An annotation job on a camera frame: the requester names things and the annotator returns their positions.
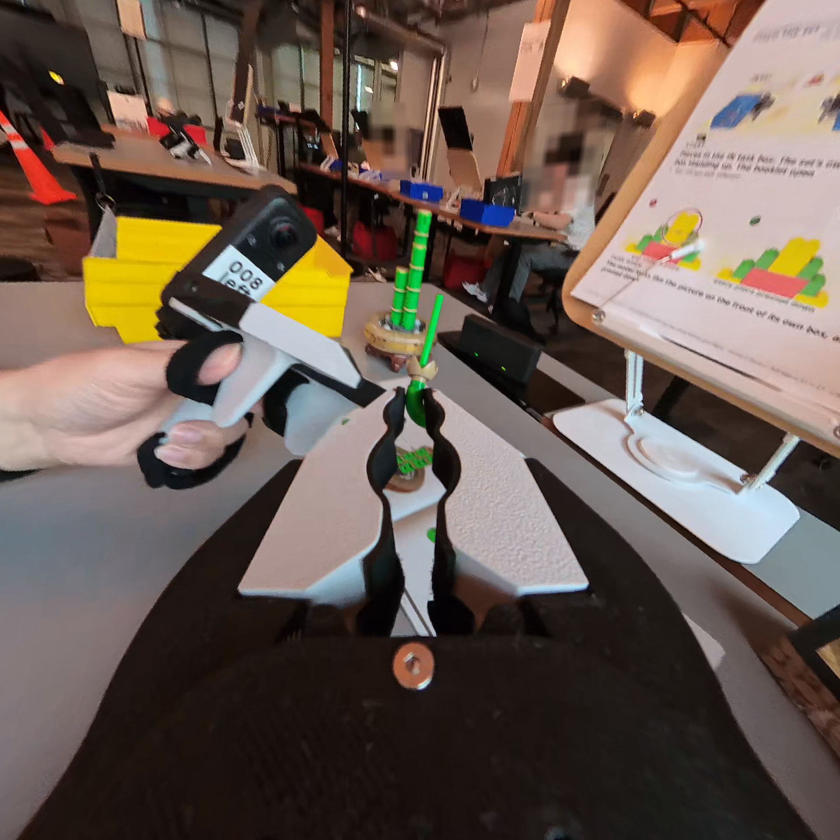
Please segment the orange traffic cone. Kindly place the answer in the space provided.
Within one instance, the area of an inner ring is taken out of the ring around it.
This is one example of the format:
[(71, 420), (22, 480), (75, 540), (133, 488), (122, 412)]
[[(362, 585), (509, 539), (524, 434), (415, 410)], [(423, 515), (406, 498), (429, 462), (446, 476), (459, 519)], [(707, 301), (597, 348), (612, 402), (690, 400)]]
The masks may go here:
[(47, 170), (37, 154), (28, 146), (4, 112), (1, 112), (1, 129), (13, 150), (29, 186), (29, 197), (44, 206), (53, 206), (77, 200), (75, 193), (64, 189)]

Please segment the red bin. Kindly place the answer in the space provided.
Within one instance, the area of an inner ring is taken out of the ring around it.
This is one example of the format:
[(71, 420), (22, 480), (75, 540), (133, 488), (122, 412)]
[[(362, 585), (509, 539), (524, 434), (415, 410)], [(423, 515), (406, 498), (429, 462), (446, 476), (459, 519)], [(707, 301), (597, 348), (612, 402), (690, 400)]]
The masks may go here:
[(353, 225), (351, 245), (354, 255), (380, 262), (396, 259), (399, 250), (398, 238), (393, 228), (369, 227), (361, 220), (357, 220)]
[(465, 283), (479, 285), (483, 282), (486, 273), (487, 265), (483, 258), (450, 253), (444, 261), (444, 288), (457, 290)]

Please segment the white paper notice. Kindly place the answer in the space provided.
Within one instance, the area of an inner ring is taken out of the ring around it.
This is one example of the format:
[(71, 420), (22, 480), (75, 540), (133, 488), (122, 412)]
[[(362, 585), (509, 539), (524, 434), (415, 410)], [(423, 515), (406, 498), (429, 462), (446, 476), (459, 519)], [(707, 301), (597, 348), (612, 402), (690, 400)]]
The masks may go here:
[(536, 88), (545, 46), (550, 33), (550, 20), (523, 26), (516, 66), (508, 94), (509, 102), (530, 102)]

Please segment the thin black pole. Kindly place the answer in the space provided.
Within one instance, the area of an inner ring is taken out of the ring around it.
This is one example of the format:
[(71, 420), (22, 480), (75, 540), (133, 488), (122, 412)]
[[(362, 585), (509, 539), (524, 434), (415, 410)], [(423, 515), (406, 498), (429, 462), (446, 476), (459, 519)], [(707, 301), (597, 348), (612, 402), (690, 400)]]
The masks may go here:
[(339, 195), (339, 252), (347, 258), (349, 247), (350, 71), (353, 2), (343, 1), (341, 168)]

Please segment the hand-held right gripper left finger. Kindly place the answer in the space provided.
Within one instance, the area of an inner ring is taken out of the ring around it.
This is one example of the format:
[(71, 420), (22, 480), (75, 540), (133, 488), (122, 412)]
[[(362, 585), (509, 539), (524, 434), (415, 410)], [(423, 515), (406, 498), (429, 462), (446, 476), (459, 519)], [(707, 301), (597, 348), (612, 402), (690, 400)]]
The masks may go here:
[(336, 608), (361, 636), (390, 636), (405, 576), (384, 490), (396, 470), (406, 389), (334, 423), (300, 462), (238, 584), (242, 596)]

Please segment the plywood chair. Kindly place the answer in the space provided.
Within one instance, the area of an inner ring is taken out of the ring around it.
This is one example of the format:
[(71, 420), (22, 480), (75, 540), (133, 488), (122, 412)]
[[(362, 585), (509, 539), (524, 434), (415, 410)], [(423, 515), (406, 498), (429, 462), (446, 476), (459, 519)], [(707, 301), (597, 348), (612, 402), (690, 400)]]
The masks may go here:
[(455, 188), (470, 193), (484, 191), (484, 181), (472, 150), (447, 149), (449, 175)]

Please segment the lego instruction booklet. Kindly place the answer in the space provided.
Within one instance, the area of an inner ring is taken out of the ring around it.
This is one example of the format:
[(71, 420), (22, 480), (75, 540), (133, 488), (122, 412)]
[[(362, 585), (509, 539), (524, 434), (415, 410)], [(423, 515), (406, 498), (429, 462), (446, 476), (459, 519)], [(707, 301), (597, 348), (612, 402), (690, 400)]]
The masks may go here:
[(396, 550), (401, 558), (405, 588), (401, 601), (404, 618), (397, 620), (394, 636), (433, 637), (427, 612), (433, 599), (432, 571), (436, 539), (437, 505), (444, 487), (432, 471), (433, 444), (426, 432), (410, 419), (396, 441), (399, 459), (409, 456), (422, 466), (407, 475), (400, 470), (385, 489), (391, 506)]

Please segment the yellow stacked storage bins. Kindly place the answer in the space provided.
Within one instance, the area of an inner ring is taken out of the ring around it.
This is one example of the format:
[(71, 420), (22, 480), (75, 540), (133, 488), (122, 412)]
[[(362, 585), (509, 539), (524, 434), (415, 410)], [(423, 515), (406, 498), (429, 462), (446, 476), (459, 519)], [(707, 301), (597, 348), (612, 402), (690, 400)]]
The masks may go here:
[[(159, 339), (161, 293), (220, 226), (117, 216), (115, 259), (82, 261), (85, 302), (92, 323), (115, 328), (124, 343)], [(352, 268), (323, 238), (267, 291), (261, 302), (315, 331), (337, 339)]]

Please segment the printed instruction sheet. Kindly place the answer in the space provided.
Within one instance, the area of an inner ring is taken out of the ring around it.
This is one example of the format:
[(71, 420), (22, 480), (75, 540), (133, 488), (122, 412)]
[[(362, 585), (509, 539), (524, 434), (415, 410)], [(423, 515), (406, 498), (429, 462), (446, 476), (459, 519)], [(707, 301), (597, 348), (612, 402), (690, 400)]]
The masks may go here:
[(838, 404), (839, 2), (766, 2), (574, 289)]

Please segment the grey work table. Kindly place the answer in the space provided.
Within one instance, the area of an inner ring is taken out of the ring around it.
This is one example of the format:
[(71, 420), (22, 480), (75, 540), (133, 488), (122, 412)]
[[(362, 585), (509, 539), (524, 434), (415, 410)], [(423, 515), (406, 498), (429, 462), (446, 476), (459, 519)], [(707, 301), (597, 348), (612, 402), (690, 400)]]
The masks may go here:
[(209, 162), (178, 160), (148, 133), (104, 126), (114, 137), (110, 149), (96, 149), (69, 141), (57, 143), (51, 153), (64, 165), (91, 168), (90, 154), (97, 154), (101, 168), (107, 172), (159, 177), (169, 181), (200, 185), (229, 186), (254, 191), (263, 186), (277, 185), (291, 195), (297, 195), (294, 182), (271, 173), (267, 169), (247, 170), (231, 165), (213, 149), (206, 149)]

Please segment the thin green lego stem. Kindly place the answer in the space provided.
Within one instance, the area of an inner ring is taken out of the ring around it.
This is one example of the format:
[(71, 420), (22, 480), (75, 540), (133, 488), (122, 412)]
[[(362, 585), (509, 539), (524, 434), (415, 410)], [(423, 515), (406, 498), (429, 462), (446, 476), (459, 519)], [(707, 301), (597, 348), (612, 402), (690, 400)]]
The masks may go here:
[(426, 427), (425, 391), (438, 372), (438, 366), (433, 358), (433, 350), (437, 337), (439, 317), (444, 305), (445, 296), (442, 292), (436, 295), (433, 310), (427, 322), (423, 347), (419, 356), (413, 356), (406, 364), (409, 384), (406, 388), (405, 409), (407, 415), (415, 425)]

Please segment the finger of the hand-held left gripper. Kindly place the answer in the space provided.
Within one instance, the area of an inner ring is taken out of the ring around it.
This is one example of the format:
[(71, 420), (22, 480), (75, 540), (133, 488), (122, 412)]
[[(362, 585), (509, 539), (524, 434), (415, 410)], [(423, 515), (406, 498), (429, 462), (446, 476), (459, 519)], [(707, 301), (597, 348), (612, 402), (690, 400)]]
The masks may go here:
[(260, 340), (287, 356), (287, 369), (349, 399), (354, 405), (368, 406), (385, 388), (361, 374), (352, 354), (340, 341), (321, 334), (262, 303), (252, 303), (239, 320), (238, 331)]
[(283, 403), (286, 422), (282, 437), (288, 452), (297, 457), (310, 452), (357, 407), (356, 392), (342, 383), (315, 380), (293, 386)]

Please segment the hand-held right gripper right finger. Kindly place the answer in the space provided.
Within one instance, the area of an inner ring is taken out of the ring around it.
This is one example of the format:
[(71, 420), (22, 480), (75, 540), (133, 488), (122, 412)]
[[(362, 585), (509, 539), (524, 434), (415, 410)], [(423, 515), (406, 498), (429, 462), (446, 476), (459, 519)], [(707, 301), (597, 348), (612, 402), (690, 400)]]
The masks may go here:
[(589, 581), (530, 462), (439, 390), (423, 393), (437, 504), (431, 598), (437, 635), (474, 633), (496, 606), (584, 592)]

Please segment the black rectangular box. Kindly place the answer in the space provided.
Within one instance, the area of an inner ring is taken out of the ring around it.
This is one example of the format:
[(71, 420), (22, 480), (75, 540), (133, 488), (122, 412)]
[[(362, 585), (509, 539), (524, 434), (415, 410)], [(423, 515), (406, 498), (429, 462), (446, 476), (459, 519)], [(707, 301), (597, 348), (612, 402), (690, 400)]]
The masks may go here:
[(457, 349), (516, 385), (527, 385), (538, 366), (542, 348), (528, 337), (481, 317), (464, 318)]

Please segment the small black white robot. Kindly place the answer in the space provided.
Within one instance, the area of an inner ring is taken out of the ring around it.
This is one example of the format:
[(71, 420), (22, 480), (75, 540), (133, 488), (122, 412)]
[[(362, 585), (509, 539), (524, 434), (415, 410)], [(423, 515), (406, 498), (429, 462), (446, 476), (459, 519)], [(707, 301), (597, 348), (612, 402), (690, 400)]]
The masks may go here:
[(187, 128), (191, 126), (194, 128), (198, 126), (193, 117), (185, 112), (176, 112), (161, 115), (159, 121), (165, 127), (165, 133), (159, 138), (159, 144), (168, 150), (174, 159), (211, 164), (201, 145), (187, 131)]

